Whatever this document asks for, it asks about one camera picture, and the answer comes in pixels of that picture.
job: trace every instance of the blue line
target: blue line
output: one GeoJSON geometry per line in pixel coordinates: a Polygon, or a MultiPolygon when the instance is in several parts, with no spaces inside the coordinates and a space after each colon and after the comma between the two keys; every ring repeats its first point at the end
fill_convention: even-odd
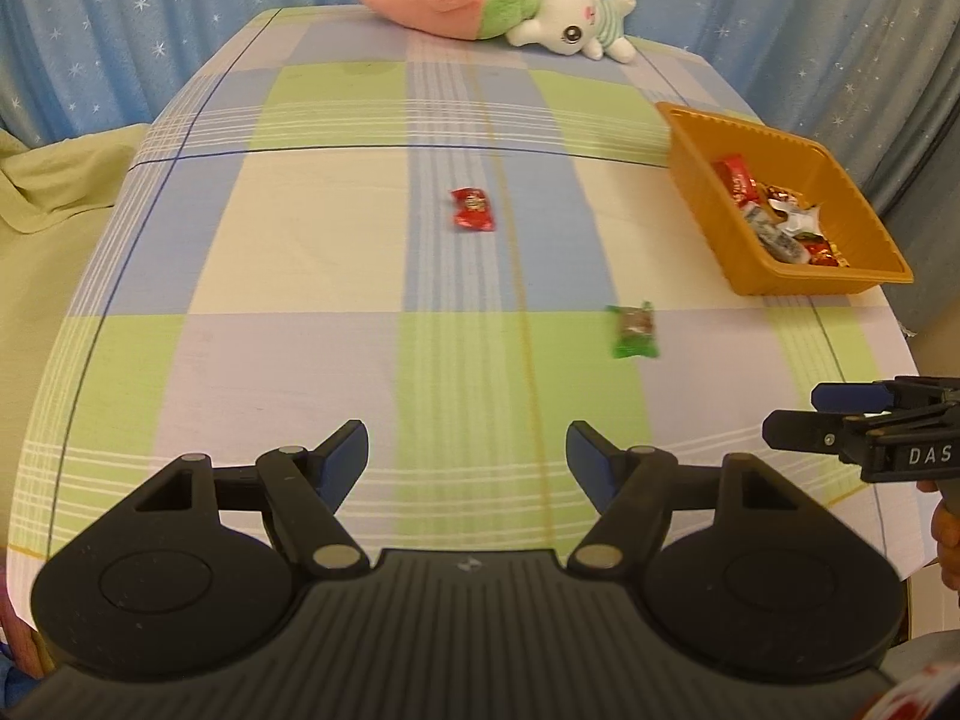
{"type": "Polygon", "coordinates": [[[693,106],[690,104],[690,100],[688,100],[688,99],[685,98],[682,94],[680,94],[680,90],[679,90],[676,86],[673,85],[673,82],[672,82],[667,76],[665,76],[663,73],[661,73],[661,71],[659,70],[659,67],[657,67],[657,66],[653,63],[653,61],[650,59],[649,56],[645,55],[645,53],[642,52],[642,50],[640,50],[640,49],[637,49],[637,53],[638,53],[640,56],[643,57],[643,60],[644,60],[648,65],[650,65],[650,67],[652,67],[652,68],[654,69],[654,73],[656,73],[656,74],[657,74],[658,76],[660,76],[664,81],[666,81],[666,85],[669,86],[669,87],[673,90],[674,94],[675,94],[677,97],[679,97],[681,100],[683,100],[683,104],[684,104],[687,108],[693,108],[693,106]]]}
{"type": "Polygon", "coordinates": [[[438,146],[436,143],[362,143],[358,146],[277,146],[276,148],[234,148],[230,151],[210,151],[206,154],[177,154],[173,157],[145,159],[132,165],[130,170],[141,165],[157,165],[161,162],[179,162],[187,159],[203,159],[205,157],[227,157],[237,154],[262,154],[277,151],[325,151],[326,149],[354,149],[354,148],[435,148],[435,149],[463,149],[464,151],[510,151],[520,154],[547,154],[558,157],[575,157],[577,159],[595,159],[599,162],[618,162],[622,165],[645,165],[646,167],[666,167],[656,162],[641,162],[635,159],[617,159],[616,157],[598,157],[592,154],[571,154],[568,151],[545,151],[542,148],[517,148],[516,146],[438,146]]]}
{"type": "Polygon", "coordinates": [[[244,49],[237,55],[237,57],[230,62],[227,71],[220,76],[217,82],[213,85],[213,89],[210,90],[210,94],[206,96],[206,99],[203,103],[200,104],[200,108],[197,109],[197,113],[194,115],[192,121],[190,122],[190,127],[187,127],[186,134],[184,139],[179,146],[179,150],[176,153],[176,156],[170,163],[170,170],[167,170],[166,175],[163,177],[163,180],[160,182],[160,189],[157,189],[157,193],[154,195],[154,199],[150,203],[150,207],[147,209],[147,213],[143,217],[143,223],[140,225],[140,229],[136,231],[136,235],[133,236],[133,243],[130,246],[130,249],[127,251],[127,256],[124,258],[123,264],[120,266],[120,272],[117,274],[117,279],[113,284],[112,289],[110,290],[109,297],[107,298],[107,304],[104,305],[104,311],[100,315],[100,321],[97,323],[97,329],[93,333],[93,341],[90,343],[89,351],[86,353],[86,360],[83,361],[83,370],[80,371],[80,381],[77,382],[77,391],[73,396],[73,403],[70,404],[70,415],[67,418],[66,422],[66,432],[64,433],[64,445],[61,447],[61,456],[59,456],[59,464],[56,469],[56,480],[54,481],[54,493],[53,498],[51,499],[50,504],[50,528],[47,531],[47,554],[45,560],[50,560],[50,550],[53,546],[54,541],[54,520],[56,519],[56,500],[59,498],[59,482],[61,481],[61,474],[64,473],[64,458],[66,457],[66,447],[70,442],[70,432],[73,430],[73,420],[77,415],[77,404],[80,402],[80,391],[83,389],[83,381],[86,379],[86,372],[90,368],[90,360],[93,359],[93,351],[97,347],[97,341],[100,338],[100,331],[104,327],[104,322],[107,321],[107,312],[109,312],[110,305],[113,303],[114,296],[117,294],[117,288],[120,286],[120,281],[123,279],[124,271],[127,269],[127,264],[130,262],[131,256],[133,256],[133,250],[136,249],[136,244],[140,240],[140,236],[143,234],[144,229],[147,226],[147,222],[150,221],[150,216],[154,213],[154,208],[157,207],[157,199],[160,199],[160,195],[163,193],[163,188],[167,185],[167,180],[170,178],[172,172],[174,172],[174,166],[176,165],[176,159],[178,159],[181,151],[184,150],[186,146],[187,139],[190,137],[190,133],[193,131],[193,125],[197,122],[197,119],[200,117],[200,114],[203,113],[203,108],[206,108],[206,104],[210,102],[210,98],[217,93],[217,89],[220,88],[220,84],[224,82],[224,79],[229,75],[229,72],[233,70],[233,66],[240,61],[240,58],[247,53],[249,47],[256,42],[256,39],[263,34],[263,30],[270,26],[270,23],[280,15],[280,11],[283,8],[277,10],[277,13],[270,16],[270,20],[265,23],[265,25],[260,28],[260,31],[253,35],[253,39],[244,47],[244,49]]]}

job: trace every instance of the candy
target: candy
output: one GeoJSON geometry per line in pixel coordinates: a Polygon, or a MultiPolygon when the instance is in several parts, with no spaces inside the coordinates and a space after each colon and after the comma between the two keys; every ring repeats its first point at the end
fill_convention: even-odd
{"type": "Polygon", "coordinates": [[[737,207],[760,200],[757,182],[750,175],[750,170],[747,170],[747,163],[743,161],[743,157],[739,154],[732,154],[717,160],[713,163],[713,169],[720,176],[720,180],[724,182],[737,207]]]}
{"type": "Polygon", "coordinates": [[[616,343],[613,357],[659,357],[654,337],[654,307],[645,302],[640,308],[607,306],[616,316],[616,343]]]}
{"type": "Polygon", "coordinates": [[[839,260],[834,256],[830,243],[825,238],[803,239],[800,241],[810,253],[810,265],[826,265],[831,268],[840,266],[839,260]]]}
{"type": "Polygon", "coordinates": [[[784,231],[791,238],[800,235],[824,237],[820,231],[820,206],[800,208],[800,204],[792,194],[773,188],[767,189],[767,202],[774,211],[778,211],[785,217],[785,220],[776,225],[776,228],[784,231]]]}
{"type": "Polygon", "coordinates": [[[470,230],[490,232],[496,225],[493,223],[493,211],[486,191],[475,187],[454,189],[450,194],[457,203],[457,213],[453,221],[459,227],[470,230]]]}
{"type": "Polygon", "coordinates": [[[744,220],[775,260],[792,265],[809,262],[808,252],[788,234],[776,229],[770,215],[763,210],[757,182],[747,170],[743,157],[739,154],[724,157],[713,163],[713,169],[724,182],[744,220]]]}
{"type": "Polygon", "coordinates": [[[776,229],[767,212],[755,202],[741,205],[740,211],[765,250],[769,251],[775,260],[791,265],[806,265],[810,261],[809,252],[784,231],[776,229]]]}
{"type": "Polygon", "coordinates": [[[810,265],[829,268],[848,268],[850,263],[828,241],[820,229],[820,206],[800,208],[798,200],[789,191],[777,187],[764,187],[767,202],[783,219],[776,229],[800,242],[810,255],[810,265]]]}

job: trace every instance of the hand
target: hand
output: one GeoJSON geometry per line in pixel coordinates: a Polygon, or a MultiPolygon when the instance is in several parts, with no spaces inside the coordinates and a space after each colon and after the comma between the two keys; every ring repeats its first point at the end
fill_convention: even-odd
{"type": "MultiPolygon", "coordinates": [[[[937,483],[917,483],[922,493],[936,493],[937,483]]],[[[933,512],[930,535],[937,542],[937,557],[940,560],[940,579],[951,590],[960,590],[960,517],[951,514],[941,501],[933,512]]]]}

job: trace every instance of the red object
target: red object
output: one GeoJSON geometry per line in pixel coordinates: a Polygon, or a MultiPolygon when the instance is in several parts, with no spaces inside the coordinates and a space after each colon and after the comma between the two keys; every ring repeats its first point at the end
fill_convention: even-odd
{"type": "Polygon", "coordinates": [[[957,717],[960,664],[931,664],[880,696],[859,720],[947,720],[957,717]]]}
{"type": "Polygon", "coordinates": [[[840,263],[833,256],[833,250],[827,241],[805,241],[800,239],[803,248],[810,252],[810,265],[826,265],[831,268],[838,268],[840,263]]]}
{"type": "Polygon", "coordinates": [[[760,202],[757,182],[750,175],[750,170],[747,169],[747,163],[743,161],[742,156],[731,154],[719,159],[713,163],[713,169],[717,171],[717,175],[724,182],[724,186],[727,187],[738,208],[742,208],[748,202],[760,202]]]}
{"type": "Polygon", "coordinates": [[[457,213],[453,221],[461,227],[470,230],[490,232],[496,225],[493,223],[493,211],[490,207],[490,198],[486,191],[475,187],[454,189],[450,194],[457,202],[457,213]]]}

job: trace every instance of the plaid tablecloth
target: plaid tablecloth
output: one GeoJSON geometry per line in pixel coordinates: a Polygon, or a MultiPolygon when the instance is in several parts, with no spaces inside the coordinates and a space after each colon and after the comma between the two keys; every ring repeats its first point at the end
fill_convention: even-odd
{"type": "Polygon", "coordinates": [[[349,418],[371,462],[341,512],[371,551],[565,555],[595,517],[563,457],[587,419],[682,461],[757,452],[901,572],[926,562],[932,501],[760,440],[819,381],[913,371],[882,294],[730,291],[653,103],[754,116],[701,58],[637,47],[619,65],[460,43],[361,7],[232,38],[152,127],[59,333],[13,501],[18,613],[47,557],[165,461],[246,463],[349,418]],[[496,233],[453,227],[462,186],[491,195],[496,233]],[[644,300],[661,357],[613,359],[604,307],[644,300]]]}

